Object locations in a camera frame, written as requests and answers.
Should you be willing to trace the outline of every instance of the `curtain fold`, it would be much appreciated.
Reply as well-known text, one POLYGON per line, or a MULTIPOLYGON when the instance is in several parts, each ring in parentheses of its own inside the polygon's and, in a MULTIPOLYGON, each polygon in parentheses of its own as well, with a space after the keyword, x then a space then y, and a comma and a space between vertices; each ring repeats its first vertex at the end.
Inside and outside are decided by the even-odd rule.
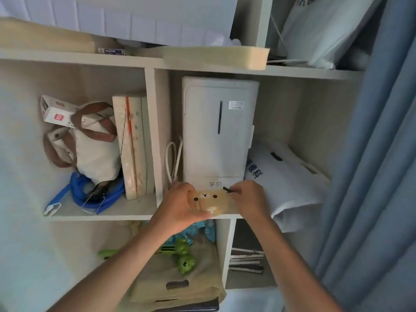
POLYGON ((416 309, 416 0, 387 0, 322 223, 312 266, 346 310, 416 309))

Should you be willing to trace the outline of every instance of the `white cable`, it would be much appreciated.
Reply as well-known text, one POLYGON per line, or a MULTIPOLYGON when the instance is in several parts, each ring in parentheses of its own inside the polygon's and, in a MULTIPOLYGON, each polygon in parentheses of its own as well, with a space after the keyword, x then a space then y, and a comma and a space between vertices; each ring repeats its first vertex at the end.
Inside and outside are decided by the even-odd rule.
POLYGON ((180 155, 182 153, 182 146, 184 145, 184 142, 182 141, 182 138, 179 136, 179 149, 178 149, 178 155, 176 155, 176 145, 174 142, 169 142, 165 149, 165 166, 166 166, 166 173, 168 174, 168 180, 169 184, 177 180, 178 178, 178 168, 179 168, 179 161, 180 161, 180 155), (174 146, 174 161, 172 165, 172 171, 169 168, 169 148, 170 146, 174 146))
POLYGON ((270 20, 272 21, 273 27, 275 28, 275 30, 278 33, 279 39, 282 41, 282 45, 283 45, 284 49, 286 50, 286 56, 287 56, 289 54, 288 49, 286 47, 286 44, 284 43, 283 37, 282 37, 282 35, 280 34, 280 31, 279 31, 279 27, 276 24, 276 21, 275 21, 272 14, 270 14, 270 20))

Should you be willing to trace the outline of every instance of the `brown bag strap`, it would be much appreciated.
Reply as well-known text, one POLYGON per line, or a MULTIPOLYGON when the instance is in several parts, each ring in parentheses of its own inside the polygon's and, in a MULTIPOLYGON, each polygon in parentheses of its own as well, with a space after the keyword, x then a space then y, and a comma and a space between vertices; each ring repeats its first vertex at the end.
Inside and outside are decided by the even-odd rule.
POLYGON ((110 118, 103 118, 98 121, 104 127, 104 129, 108 131, 108 133, 92 131, 90 129, 82 128, 81 123, 83 115, 96 114, 109 107, 112 108, 112 106, 106 102, 96 102, 88 104, 71 116, 72 123, 75 127, 78 128, 79 131, 81 131, 82 133, 84 133, 84 135, 91 139, 105 142, 113 142, 114 140, 116 140, 117 137, 117 128, 110 120, 110 118))
MULTIPOLYGON (((55 125, 52 130, 49 133, 54 133, 55 130, 62 128, 62 126, 59 125, 55 125)), ((63 143, 65 144, 65 146, 68 147, 68 149, 70 149, 73 154, 74 154, 74 160, 72 160, 70 158, 70 156, 68 156, 68 158, 72 161, 71 163, 69 162, 65 162, 64 160, 62 160, 60 158, 60 156, 58 155, 58 152, 56 152, 55 147, 52 145, 52 142, 49 139, 48 134, 46 133, 43 136, 43 147, 45 150, 45 154, 46 157, 53 163, 55 164, 57 167, 70 167, 70 166, 76 166, 76 147, 75 147, 75 139, 74 137, 70 134, 69 131, 67 131, 65 133, 65 135, 57 138, 56 140, 62 140, 63 143)))

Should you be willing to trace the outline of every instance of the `white label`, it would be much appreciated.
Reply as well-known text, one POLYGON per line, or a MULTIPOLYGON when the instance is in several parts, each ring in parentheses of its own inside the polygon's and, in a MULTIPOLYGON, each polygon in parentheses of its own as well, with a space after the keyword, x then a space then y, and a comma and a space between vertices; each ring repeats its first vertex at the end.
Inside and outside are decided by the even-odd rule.
POLYGON ((228 103, 228 109, 242 109, 243 107, 244 107, 244 102, 230 101, 228 103))

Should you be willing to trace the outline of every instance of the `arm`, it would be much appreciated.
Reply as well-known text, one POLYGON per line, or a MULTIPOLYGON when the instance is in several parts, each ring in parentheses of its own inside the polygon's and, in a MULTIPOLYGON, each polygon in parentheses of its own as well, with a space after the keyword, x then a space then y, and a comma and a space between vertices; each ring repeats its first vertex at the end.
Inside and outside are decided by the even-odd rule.
POLYGON ((270 217, 263 187, 252 180, 230 188, 243 218, 257 236, 273 276, 290 312, 341 312, 335 299, 325 290, 302 257, 283 237, 270 217))
POLYGON ((113 311, 150 257, 170 236, 210 218, 210 213, 194 213, 189 208, 187 194, 193 190, 188 183, 175 183, 149 225, 75 285, 49 312, 113 311))

